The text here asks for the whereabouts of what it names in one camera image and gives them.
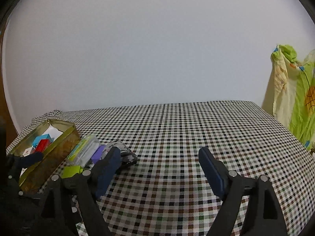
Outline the grey sock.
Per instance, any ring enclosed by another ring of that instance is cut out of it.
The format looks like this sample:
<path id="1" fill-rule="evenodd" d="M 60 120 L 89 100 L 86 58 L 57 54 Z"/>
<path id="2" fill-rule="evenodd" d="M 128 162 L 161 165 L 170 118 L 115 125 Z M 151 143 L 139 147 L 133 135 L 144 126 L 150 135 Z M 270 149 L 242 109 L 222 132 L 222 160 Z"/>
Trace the grey sock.
<path id="1" fill-rule="evenodd" d="M 131 166 L 135 165 L 138 161 L 138 157 L 134 152 L 132 152 L 125 144 L 121 141 L 109 142 L 106 145 L 106 149 L 110 150 L 112 147 L 117 147 L 121 151 L 121 165 L 116 170 L 116 173 L 119 174 L 122 171 L 129 169 Z"/>

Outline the turquoise duplo brick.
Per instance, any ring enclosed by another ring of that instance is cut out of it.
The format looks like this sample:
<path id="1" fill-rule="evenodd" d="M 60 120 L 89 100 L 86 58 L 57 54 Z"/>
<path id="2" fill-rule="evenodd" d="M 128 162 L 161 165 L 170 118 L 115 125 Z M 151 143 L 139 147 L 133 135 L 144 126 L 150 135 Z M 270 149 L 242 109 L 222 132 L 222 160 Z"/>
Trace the turquoise duplo brick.
<path id="1" fill-rule="evenodd" d="M 33 147 L 37 147 L 41 140 L 49 140 L 50 143 L 53 142 L 53 138 L 50 136 L 50 134 L 43 134 L 43 135 L 37 136 L 33 140 L 32 142 Z"/>

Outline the lime green duplo cube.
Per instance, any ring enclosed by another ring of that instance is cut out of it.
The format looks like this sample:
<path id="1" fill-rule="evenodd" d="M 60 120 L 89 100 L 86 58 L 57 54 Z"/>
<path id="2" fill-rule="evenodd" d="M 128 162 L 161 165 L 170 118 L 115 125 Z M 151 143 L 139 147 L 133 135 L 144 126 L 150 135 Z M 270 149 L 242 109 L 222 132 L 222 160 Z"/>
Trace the lime green duplo cube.
<path id="1" fill-rule="evenodd" d="M 62 170 L 61 178 L 71 178 L 75 174 L 82 173 L 83 168 L 81 166 L 66 166 Z"/>

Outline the white block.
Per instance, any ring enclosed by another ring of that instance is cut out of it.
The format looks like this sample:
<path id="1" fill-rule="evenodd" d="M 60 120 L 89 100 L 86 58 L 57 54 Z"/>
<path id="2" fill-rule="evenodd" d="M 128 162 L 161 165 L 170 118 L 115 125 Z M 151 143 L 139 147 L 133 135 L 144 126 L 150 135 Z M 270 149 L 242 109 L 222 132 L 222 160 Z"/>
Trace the white block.
<path id="1" fill-rule="evenodd" d="M 34 152 L 34 147 L 29 147 L 29 148 L 25 149 L 22 156 L 25 157 L 25 156 L 31 155 L 33 152 Z"/>

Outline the purple block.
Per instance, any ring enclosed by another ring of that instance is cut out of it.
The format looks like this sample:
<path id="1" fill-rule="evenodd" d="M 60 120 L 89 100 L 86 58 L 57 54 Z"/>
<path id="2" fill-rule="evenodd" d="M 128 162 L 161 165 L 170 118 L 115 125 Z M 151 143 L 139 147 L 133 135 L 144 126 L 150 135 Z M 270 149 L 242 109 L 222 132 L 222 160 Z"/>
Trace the purple block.
<path id="1" fill-rule="evenodd" d="M 96 152 L 93 154 L 93 156 L 91 157 L 91 160 L 94 164 L 96 164 L 96 162 L 98 162 L 99 160 L 101 160 L 101 156 L 103 154 L 103 151 L 105 150 L 105 145 L 101 145 L 99 146 L 99 148 L 96 150 Z"/>

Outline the red duplo brick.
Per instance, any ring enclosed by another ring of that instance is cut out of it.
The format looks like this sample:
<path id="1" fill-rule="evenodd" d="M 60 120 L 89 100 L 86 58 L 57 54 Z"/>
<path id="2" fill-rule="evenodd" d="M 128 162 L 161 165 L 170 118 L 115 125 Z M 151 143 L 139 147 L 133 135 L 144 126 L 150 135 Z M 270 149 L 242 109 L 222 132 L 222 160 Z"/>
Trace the red duplo brick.
<path id="1" fill-rule="evenodd" d="M 51 144 L 51 141 L 49 139 L 41 139 L 38 143 L 38 145 L 36 146 L 34 152 L 44 152 L 45 149 Z"/>

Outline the gold tin box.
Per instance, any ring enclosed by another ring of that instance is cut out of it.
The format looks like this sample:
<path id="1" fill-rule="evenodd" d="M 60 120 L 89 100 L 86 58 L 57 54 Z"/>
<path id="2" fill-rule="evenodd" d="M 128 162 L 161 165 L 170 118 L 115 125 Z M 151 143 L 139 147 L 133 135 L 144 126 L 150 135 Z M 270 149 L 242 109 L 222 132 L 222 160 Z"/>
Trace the gold tin box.
<path id="1" fill-rule="evenodd" d="M 42 135 L 50 126 L 62 134 L 43 151 L 43 160 L 25 170 L 19 179 L 19 186 L 27 194 L 35 194 L 48 180 L 56 168 L 80 142 L 81 138 L 74 123 L 48 119 L 30 131 L 10 150 L 10 154 L 21 155 L 31 147 L 37 136 Z"/>

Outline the checkered tablecloth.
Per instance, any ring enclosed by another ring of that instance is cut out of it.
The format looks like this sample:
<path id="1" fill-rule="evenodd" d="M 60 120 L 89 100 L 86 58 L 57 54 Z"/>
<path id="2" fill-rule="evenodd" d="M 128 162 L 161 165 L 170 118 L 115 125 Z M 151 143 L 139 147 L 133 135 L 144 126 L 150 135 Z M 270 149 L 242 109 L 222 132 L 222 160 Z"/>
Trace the checkered tablecloth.
<path id="1" fill-rule="evenodd" d="M 138 156 L 98 203 L 113 235 L 206 235 L 221 202 L 200 167 L 202 147 L 242 176 L 270 179 L 289 235 L 314 213 L 314 159 L 253 102 L 54 110 L 32 119 L 11 147 L 47 119 L 72 122 L 103 144 L 122 142 Z"/>

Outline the green pineapple print cloth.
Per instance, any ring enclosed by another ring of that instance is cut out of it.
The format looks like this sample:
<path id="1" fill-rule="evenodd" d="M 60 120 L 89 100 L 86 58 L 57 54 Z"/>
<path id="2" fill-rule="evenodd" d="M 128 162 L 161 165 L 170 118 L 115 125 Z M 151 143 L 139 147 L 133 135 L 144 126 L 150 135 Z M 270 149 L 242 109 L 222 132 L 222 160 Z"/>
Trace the green pineapple print cloth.
<path id="1" fill-rule="evenodd" d="M 314 50 L 303 61 L 290 45 L 277 45 L 262 108 L 307 150 L 314 148 Z"/>

